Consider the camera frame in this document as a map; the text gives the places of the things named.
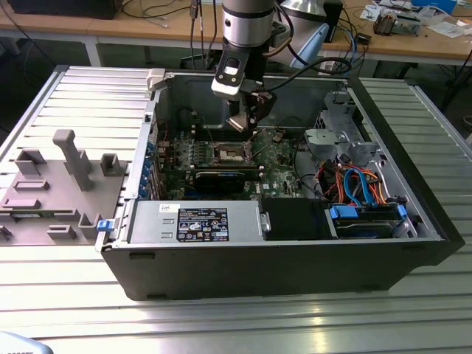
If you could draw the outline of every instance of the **power supply label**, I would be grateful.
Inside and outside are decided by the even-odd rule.
[[[228,210],[179,209],[177,231],[179,242],[229,241]]]

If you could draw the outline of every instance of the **white object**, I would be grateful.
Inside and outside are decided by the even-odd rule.
[[[449,22],[441,22],[433,26],[428,26],[430,30],[433,30],[441,35],[445,35],[449,38],[459,37],[464,34],[465,29],[456,24],[450,24]]]
[[[375,21],[378,15],[381,13],[382,6],[366,5],[364,11],[362,11],[361,18],[365,20]]]
[[[178,212],[180,204],[161,204],[159,205],[159,212]]]

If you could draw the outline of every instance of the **wooden table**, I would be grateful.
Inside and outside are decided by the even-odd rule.
[[[160,4],[164,0],[142,0],[144,7]],[[391,35],[380,36],[373,33],[373,22],[358,18],[361,8],[369,3],[367,0],[347,0],[347,12],[350,19],[359,28],[359,32],[372,36],[366,59],[390,60],[413,63],[436,63],[446,65],[462,65],[472,49],[470,38],[461,36],[450,39],[423,27],[418,36]],[[169,12],[188,6],[187,0],[177,0],[174,4],[161,9],[152,10],[152,14]],[[19,15],[15,14],[5,2],[7,12],[32,38],[58,41],[78,41],[86,46],[88,57],[93,66],[101,66],[97,45],[127,44],[140,46],[190,46],[189,11],[182,10],[166,16],[167,24],[163,28],[141,18],[131,18],[119,12],[114,20],[98,20],[91,18],[75,18],[66,16]],[[131,3],[127,10],[134,15],[141,15],[137,1]],[[460,8],[454,15],[461,15],[470,10]],[[221,48],[221,7],[218,6],[218,35],[214,48]],[[208,47],[213,34],[212,6],[204,5],[204,42]],[[23,35],[11,21],[0,11],[0,37],[20,38]],[[199,23],[195,24],[195,48],[200,44]],[[350,48],[342,31],[338,30],[334,41],[324,44],[321,56],[344,55]]]

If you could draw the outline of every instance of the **small sticker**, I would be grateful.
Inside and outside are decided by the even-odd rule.
[[[178,212],[180,204],[161,204],[159,205],[159,212]]]

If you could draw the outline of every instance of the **blue latch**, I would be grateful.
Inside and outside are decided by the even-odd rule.
[[[333,205],[330,209],[332,219],[356,219],[358,218],[357,210],[352,205]]]
[[[407,216],[407,213],[406,213],[406,209],[403,205],[399,205],[397,206],[397,210],[398,210],[398,214],[400,214],[400,217],[402,219],[406,218]]]
[[[114,230],[115,219],[103,219],[97,224],[98,232],[111,232]]]

